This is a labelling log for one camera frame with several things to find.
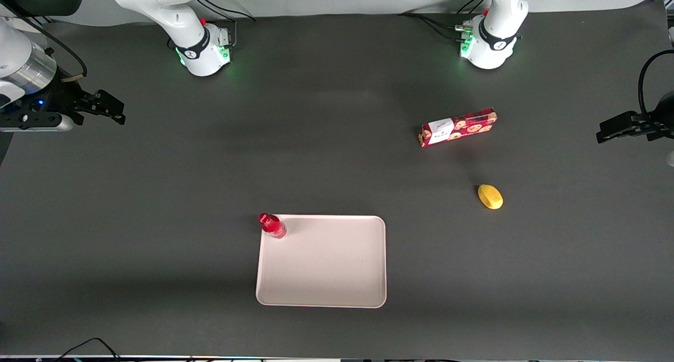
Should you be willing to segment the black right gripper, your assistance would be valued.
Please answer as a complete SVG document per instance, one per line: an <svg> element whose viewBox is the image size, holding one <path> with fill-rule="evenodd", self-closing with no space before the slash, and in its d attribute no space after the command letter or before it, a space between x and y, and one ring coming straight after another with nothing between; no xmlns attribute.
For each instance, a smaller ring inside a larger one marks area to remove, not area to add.
<svg viewBox="0 0 674 362"><path fill-rule="evenodd" d="M120 125L126 121L124 103L118 98L103 89L92 96L78 82L63 83L59 78L32 95L31 110L64 115L77 126L84 124L84 114L101 115Z"/></svg>

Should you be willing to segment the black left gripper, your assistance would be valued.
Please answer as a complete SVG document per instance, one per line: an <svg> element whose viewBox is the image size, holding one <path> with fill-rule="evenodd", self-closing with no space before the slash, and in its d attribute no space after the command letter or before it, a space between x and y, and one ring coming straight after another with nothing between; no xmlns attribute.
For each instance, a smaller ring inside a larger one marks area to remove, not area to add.
<svg viewBox="0 0 674 362"><path fill-rule="evenodd" d="M647 136L648 141L660 138L673 139L673 91L660 98L654 110L648 112L643 100L643 90L638 91L641 115L634 111L624 112L600 123L596 134L597 143L626 136Z"/></svg>

